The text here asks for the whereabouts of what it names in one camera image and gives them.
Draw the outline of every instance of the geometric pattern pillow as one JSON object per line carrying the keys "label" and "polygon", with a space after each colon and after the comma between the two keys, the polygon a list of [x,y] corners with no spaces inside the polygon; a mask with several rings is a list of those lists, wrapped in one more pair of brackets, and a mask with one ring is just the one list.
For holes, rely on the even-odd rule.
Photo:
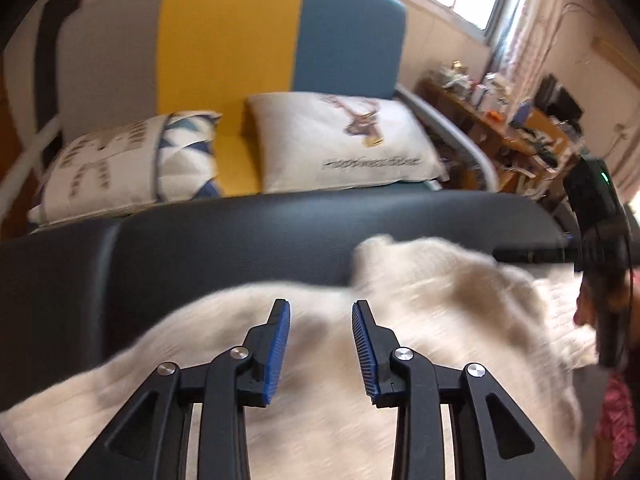
{"label": "geometric pattern pillow", "polygon": [[158,149],[158,199],[179,202],[220,197],[212,135],[220,115],[172,114],[164,126]]}
{"label": "geometric pattern pillow", "polygon": [[212,152],[220,114],[179,112],[78,137],[51,165],[30,211],[51,225],[220,197]]}

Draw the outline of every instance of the metal screw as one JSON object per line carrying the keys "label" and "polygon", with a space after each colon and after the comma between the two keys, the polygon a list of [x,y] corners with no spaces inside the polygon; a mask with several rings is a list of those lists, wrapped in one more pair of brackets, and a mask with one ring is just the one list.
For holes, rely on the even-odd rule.
{"label": "metal screw", "polygon": [[404,347],[396,348],[394,350],[394,355],[401,361],[410,361],[414,358],[414,352],[410,348]]}
{"label": "metal screw", "polygon": [[484,367],[478,363],[471,363],[466,367],[466,371],[469,372],[469,375],[473,375],[473,377],[482,377],[486,372]]}
{"label": "metal screw", "polygon": [[233,359],[246,359],[249,355],[249,351],[244,346],[236,346],[229,353]]}
{"label": "metal screw", "polygon": [[162,363],[158,368],[156,368],[156,372],[160,375],[173,375],[175,370],[176,367],[173,363]]}

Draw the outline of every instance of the blue triangle pattern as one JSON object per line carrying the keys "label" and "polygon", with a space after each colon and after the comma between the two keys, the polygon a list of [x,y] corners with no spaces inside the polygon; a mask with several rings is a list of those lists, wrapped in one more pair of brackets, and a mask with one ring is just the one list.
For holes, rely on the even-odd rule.
{"label": "blue triangle pattern", "polygon": [[194,198],[220,198],[220,193],[213,184],[213,180],[207,180],[204,185],[193,195]]}
{"label": "blue triangle pattern", "polygon": [[190,150],[198,150],[199,152],[203,152],[203,153],[206,153],[207,155],[210,155],[208,140],[200,140],[199,142],[194,142],[193,144],[189,144],[188,146],[185,146],[185,148],[189,148]]}
{"label": "blue triangle pattern", "polygon": [[191,121],[190,118],[185,117],[183,119],[177,120],[175,121],[175,123],[169,124],[168,126],[166,126],[164,128],[165,131],[167,130],[176,130],[178,128],[184,128],[185,130],[191,130],[192,132],[199,132],[200,129],[198,127],[197,124],[194,124],[193,121]]}
{"label": "blue triangle pattern", "polygon": [[160,139],[160,145],[158,146],[159,150],[162,150],[163,148],[172,148],[173,145],[172,143],[170,143],[168,140],[166,140],[164,137],[161,137]]}

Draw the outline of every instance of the orange object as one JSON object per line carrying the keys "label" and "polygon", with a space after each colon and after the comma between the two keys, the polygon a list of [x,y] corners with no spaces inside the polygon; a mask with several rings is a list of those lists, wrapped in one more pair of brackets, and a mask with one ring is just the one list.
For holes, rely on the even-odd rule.
{"label": "orange object", "polygon": [[486,116],[489,117],[491,120],[494,120],[498,123],[503,123],[504,122],[504,115],[502,115],[500,112],[497,112],[495,110],[491,110],[489,112],[486,113]]}

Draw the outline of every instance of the sofa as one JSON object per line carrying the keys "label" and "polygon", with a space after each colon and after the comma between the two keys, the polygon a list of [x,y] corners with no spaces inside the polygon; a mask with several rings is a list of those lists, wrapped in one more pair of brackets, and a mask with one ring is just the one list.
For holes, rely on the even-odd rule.
{"label": "sofa", "polygon": [[105,362],[173,310],[242,283],[347,285],[363,240],[490,253],[564,237],[535,203],[411,184],[158,206],[0,244],[0,410]]}
{"label": "sofa", "polygon": [[398,0],[94,0],[62,23],[51,58],[57,114],[46,146],[184,110],[222,114],[212,150],[225,196],[262,191],[246,99],[319,92],[403,101],[453,148],[478,189],[491,161],[431,105],[398,84],[406,8]]}

